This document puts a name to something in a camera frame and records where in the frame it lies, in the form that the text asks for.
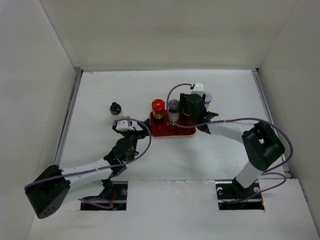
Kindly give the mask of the grey lid spice jar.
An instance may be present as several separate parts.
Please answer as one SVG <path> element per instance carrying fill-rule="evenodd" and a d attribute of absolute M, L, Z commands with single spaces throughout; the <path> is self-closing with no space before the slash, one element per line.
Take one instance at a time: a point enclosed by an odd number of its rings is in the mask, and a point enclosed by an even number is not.
<path fill-rule="evenodd" d="M 204 98 L 204 106 L 206 107 L 206 109 L 208 110 L 210 107 L 210 104 L 212 102 L 212 95 L 209 92 L 204 92 L 205 98 Z"/>

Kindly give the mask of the clear cap grinder bottle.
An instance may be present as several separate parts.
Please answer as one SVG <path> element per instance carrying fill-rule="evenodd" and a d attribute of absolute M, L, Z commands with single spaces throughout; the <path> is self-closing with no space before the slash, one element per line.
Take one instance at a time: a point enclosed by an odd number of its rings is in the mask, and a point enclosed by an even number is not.
<path fill-rule="evenodd" d="M 174 127 L 179 120 L 179 100 L 172 99 L 168 102 L 168 126 Z"/>

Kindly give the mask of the black cap white bottle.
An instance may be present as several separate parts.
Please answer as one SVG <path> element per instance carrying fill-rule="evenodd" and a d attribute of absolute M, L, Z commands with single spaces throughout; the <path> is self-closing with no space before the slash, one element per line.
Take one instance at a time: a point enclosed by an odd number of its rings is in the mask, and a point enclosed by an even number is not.
<path fill-rule="evenodd" d="M 109 111 L 110 111 L 111 118 L 113 121 L 121 119 L 125 116 L 121 105 L 118 104 L 117 102 L 111 103 L 111 105 L 109 107 Z"/>

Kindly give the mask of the red lid sauce jar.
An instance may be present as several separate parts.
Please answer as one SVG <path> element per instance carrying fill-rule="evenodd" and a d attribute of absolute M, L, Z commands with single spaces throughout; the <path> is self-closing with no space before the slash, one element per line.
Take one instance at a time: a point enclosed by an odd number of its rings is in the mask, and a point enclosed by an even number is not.
<path fill-rule="evenodd" d="M 151 118 L 156 123 L 162 123 L 165 119 L 165 102 L 162 99 L 155 99 L 151 103 Z"/>

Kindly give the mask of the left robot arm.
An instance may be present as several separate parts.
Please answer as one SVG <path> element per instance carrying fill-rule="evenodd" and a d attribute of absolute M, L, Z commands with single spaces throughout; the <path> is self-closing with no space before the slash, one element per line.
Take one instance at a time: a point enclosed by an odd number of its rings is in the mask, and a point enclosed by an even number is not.
<path fill-rule="evenodd" d="M 108 199 L 112 195 L 112 178 L 119 176 L 131 164 L 143 156 L 137 151 L 139 140 L 152 137 L 150 119 L 133 118 L 116 120 L 112 129 L 121 135 L 111 151 L 103 158 L 78 167 L 47 167 L 24 192 L 38 219 L 54 214 L 62 205 L 79 200 L 89 203 L 94 198 Z"/>

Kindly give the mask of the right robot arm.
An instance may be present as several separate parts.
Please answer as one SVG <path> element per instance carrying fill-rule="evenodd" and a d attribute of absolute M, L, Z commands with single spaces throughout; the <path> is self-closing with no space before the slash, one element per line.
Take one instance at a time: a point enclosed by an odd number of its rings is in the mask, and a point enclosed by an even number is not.
<path fill-rule="evenodd" d="M 236 197 L 245 197 L 254 182 L 268 174 L 274 162 L 285 153 L 276 127 L 270 122 L 254 117 L 223 119 L 206 108 L 204 95 L 196 93 L 182 93 L 179 100 L 179 112 L 186 115 L 198 131 L 242 148 L 245 164 L 231 182 Z"/>

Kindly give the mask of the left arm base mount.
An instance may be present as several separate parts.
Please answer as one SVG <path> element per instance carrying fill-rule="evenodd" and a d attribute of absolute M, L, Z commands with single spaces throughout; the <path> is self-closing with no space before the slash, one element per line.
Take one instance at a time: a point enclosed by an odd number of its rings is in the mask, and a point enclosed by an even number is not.
<path fill-rule="evenodd" d="M 128 181 L 104 181 L 105 185 L 96 195 L 82 199 L 92 204 L 81 202 L 81 211 L 125 211 L 127 209 Z"/>

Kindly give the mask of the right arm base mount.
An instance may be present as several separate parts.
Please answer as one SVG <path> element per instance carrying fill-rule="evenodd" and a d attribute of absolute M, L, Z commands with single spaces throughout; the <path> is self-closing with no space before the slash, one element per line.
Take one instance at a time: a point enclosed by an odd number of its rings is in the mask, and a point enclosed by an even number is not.
<path fill-rule="evenodd" d="M 254 182 L 244 192 L 237 192 L 233 189 L 230 181 L 217 182 L 216 195 L 218 200 L 218 208 L 220 211 L 242 211 L 242 210 L 264 210 L 264 202 L 262 195 L 255 195 L 260 189 L 258 181 Z"/>

